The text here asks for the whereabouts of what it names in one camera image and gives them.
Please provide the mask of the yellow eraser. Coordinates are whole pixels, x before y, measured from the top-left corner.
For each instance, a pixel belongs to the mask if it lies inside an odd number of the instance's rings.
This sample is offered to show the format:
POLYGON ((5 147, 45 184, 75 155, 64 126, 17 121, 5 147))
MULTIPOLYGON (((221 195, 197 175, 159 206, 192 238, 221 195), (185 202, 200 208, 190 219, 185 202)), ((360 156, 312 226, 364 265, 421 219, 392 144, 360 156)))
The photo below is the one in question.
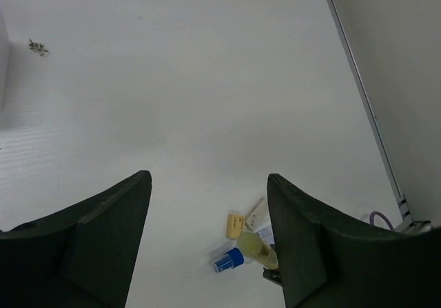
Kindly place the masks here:
POLYGON ((240 214, 228 214, 226 237, 228 239, 237 239, 244 231, 245 217, 240 214))

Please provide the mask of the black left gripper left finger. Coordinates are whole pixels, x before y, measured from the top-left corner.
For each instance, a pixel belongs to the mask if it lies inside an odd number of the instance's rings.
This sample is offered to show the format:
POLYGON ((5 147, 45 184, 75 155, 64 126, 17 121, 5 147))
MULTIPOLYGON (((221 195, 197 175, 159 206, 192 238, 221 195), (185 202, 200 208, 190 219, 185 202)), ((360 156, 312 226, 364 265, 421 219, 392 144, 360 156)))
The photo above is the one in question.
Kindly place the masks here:
POLYGON ((124 307, 152 193, 141 170, 1 233, 2 307, 124 307))

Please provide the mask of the blue white correction pen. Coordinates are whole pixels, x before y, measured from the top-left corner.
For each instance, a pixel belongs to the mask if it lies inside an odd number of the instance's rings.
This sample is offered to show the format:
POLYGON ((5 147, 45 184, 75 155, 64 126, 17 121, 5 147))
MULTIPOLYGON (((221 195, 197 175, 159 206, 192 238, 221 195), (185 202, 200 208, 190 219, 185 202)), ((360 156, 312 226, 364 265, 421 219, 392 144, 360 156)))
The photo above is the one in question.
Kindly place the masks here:
MULTIPOLYGON (((257 232, 252 232, 258 234, 262 240, 267 243, 271 248, 273 248, 274 235, 271 226, 266 226, 257 232)), ((244 265, 245 263, 256 262, 251 258, 244 256, 237 246, 237 239, 234 245, 230 245, 228 250, 223 250, 216 256, 212 263, 212 267, 215 273, 221 273, 229 269, 235 269, 244 265)))

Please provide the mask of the white divided organizer box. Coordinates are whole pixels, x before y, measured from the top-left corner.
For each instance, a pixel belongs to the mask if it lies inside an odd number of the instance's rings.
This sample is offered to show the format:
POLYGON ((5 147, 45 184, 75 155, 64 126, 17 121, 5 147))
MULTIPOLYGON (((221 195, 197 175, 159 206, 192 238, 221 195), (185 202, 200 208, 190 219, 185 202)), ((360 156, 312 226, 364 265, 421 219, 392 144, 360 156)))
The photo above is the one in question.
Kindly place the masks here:
POLYGON ((6 23, 4 20, 3 9, 0 16, 0 104, 3 109, 3 99, 6 90, 6 80, 10 59, 11 43, 8 36, 6 23))

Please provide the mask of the yellow highlighter pen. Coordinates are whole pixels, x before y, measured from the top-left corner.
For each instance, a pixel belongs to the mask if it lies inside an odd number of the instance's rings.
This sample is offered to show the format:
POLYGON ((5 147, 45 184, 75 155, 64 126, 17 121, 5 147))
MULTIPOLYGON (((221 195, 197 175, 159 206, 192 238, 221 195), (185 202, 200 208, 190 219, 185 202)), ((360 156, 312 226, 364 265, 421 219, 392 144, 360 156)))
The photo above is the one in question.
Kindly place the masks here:
POLYGON ((252 232, 243 232, 237 239, 237 246, 247 258, 255 260, 269 270, 279 268, 276 252, 262 238, 252 232))

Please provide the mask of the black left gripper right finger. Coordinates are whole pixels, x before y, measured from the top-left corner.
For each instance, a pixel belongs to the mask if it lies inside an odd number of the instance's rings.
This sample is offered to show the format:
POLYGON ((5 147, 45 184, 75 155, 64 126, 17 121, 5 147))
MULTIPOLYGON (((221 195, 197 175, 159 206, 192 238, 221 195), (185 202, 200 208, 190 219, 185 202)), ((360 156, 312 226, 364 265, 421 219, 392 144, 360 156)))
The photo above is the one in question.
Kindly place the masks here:
POLYGON ((267 200, 287 307, 439 307, 440 230, 402 234, 311 197, 279 174, 267 200))

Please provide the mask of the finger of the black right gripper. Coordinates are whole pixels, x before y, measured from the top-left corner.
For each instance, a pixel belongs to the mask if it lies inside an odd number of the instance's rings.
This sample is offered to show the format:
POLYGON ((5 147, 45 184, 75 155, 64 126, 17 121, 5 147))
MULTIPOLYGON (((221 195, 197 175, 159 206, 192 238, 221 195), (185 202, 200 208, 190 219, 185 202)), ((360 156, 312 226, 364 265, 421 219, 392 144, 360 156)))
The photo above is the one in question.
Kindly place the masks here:
POLYGON ((267 269, 263 268, 263 278, 282 287, 282 279, 279 269, 267 269))

